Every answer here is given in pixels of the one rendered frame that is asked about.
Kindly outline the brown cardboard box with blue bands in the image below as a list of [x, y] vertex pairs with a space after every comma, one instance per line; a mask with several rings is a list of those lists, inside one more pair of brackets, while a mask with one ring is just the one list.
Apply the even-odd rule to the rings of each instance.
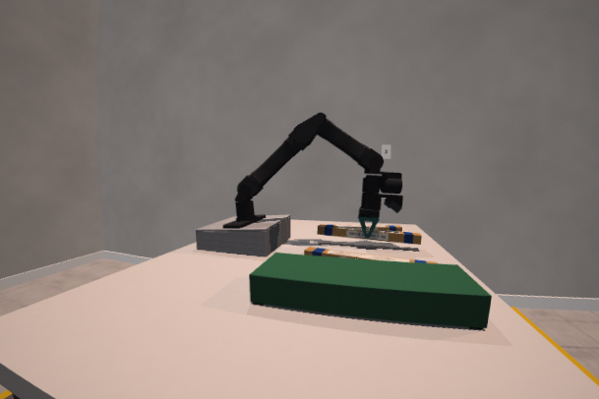
[[334, 225], [318, 226], [317, 235], [345, 237], [354, 239], [395, 242], [403, 244], [421, 245], [421, 234], [412, 232], [398, 232], [388, 230], [374, 230], [370, 238], [365, 238], [362, 228], [343, 227]]

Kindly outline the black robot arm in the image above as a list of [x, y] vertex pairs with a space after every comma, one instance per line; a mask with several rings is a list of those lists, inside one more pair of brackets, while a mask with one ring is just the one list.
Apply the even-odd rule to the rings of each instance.
[[[362, 192], [379, 193], [381, 191], [385, 194], [401, 193], [402, 174], [381, 172], [381, 168], [384, 165], [384, 159], [380, 154], [353, 139], [327, 119], [326, 114], [320, 112], [297, 125], [283, 144], [258, 169], [249, 176], [247, 175], [238, 184], [238, 194], [235, 199], [235, 201], [237, 201], [235, 202], [237, 213], [236, 220], [224, 224], [223, 228], [243, 228], [266, 218], [265, 214], [255, 215], [254, 203], [251, 199], [263, 189], [263, 186], [268, 180], [293, 156], [295, 156], [301, 149], [304, 150], [310, 145], [310, 139], [314, 139], [316, 135], [347, 153], [347, 155], [365, 169], [364, 174], [383, 174], [383, 176], [366, 175], [366, 177], [363, 178]], [[391, 208], [396, 213], [399, 213], [402, 209], [403, 196], [381, 194], [370, 195], [369, 209], [381, 210], [382, 198], [386, 198], [384, 205]]]

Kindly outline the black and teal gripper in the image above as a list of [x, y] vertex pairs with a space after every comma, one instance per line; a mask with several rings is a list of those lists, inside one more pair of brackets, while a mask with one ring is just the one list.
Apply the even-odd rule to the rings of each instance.
[[[359, 215], [358, 215], [358, 219], [360, 221], [363, 233], [365, 238], [370, 238], [370, 236], [372, 235], [377, 223], [379, 222], [380, 218], [380, 211], [379, 210], [375, 210], [375, 209], [369, 209], [370, 208], [370, 195], [378, 195], [379, 193], [362, 193], [362, 203], [361, 206], [359, 208]], [[369, 211], [369, 212], [367, 212]], [[367, 213], [367, 214], [362, 214], [362, 213]], [[374, 215], [377, 214], [377, 215]], [[367, 234], [366, 232], [366, 224], [365, 221], [371, 221], [373, 222], [371, 227], [370, 227], [370, 232]]]

